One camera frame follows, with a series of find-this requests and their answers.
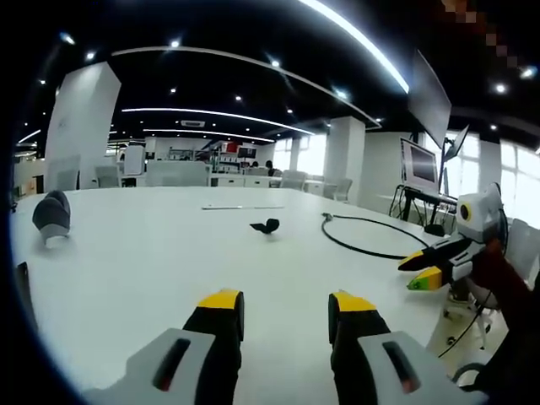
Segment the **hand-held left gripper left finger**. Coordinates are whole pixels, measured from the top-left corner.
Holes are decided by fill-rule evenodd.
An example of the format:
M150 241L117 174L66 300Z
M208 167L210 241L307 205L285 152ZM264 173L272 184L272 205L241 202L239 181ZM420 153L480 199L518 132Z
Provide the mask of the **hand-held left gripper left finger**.
M202 299L181 329L139 349L111 386L84 392L88 404L231 404L241 367L244 294L221 289Z

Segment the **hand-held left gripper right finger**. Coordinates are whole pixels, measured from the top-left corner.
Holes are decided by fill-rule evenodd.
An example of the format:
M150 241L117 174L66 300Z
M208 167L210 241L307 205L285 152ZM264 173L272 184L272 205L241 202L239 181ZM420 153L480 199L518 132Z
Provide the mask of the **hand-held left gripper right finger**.
M405 332L393 332L368 300L344 290L328 296L331 369L340 404L485 404Z

